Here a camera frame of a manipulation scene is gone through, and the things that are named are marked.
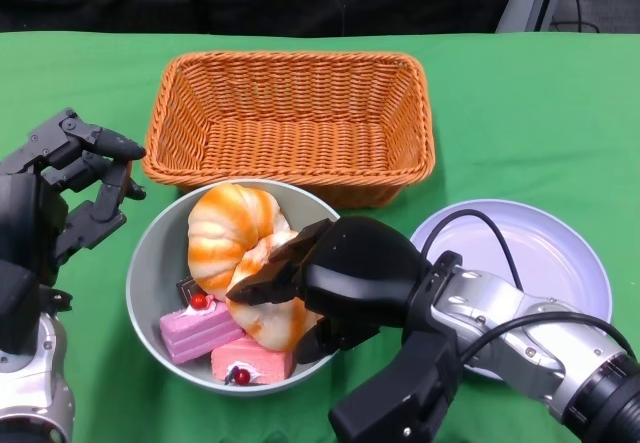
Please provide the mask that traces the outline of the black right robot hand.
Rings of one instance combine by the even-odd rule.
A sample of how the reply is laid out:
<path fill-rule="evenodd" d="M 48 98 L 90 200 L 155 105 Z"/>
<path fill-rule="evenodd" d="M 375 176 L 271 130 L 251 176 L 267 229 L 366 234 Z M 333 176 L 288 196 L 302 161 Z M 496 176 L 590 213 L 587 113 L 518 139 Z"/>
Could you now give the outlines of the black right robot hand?
<path fill-rule="evenodd" d="M 325 219 L 302 229 L 227 295 L 249 306 L 299 299 L 318 314 L 295 346 L 296 362 L 307 364 L 354 348 L 383 327 L 403 327 L 422 262 L 415 246 L 384 223 Z"/>

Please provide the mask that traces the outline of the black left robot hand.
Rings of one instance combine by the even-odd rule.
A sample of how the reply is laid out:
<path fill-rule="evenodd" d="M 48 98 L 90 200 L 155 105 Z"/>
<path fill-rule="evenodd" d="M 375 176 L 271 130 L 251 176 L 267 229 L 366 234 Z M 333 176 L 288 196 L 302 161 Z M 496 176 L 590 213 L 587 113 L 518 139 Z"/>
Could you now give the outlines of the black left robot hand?
<path fill-rule="evenodd" d="M 142 200 L 131 177 L 145 149 L 66 108 L 1 161 L 1 257 L 53 286 L 59 268 L 124 225 L 123 200 Z"/>

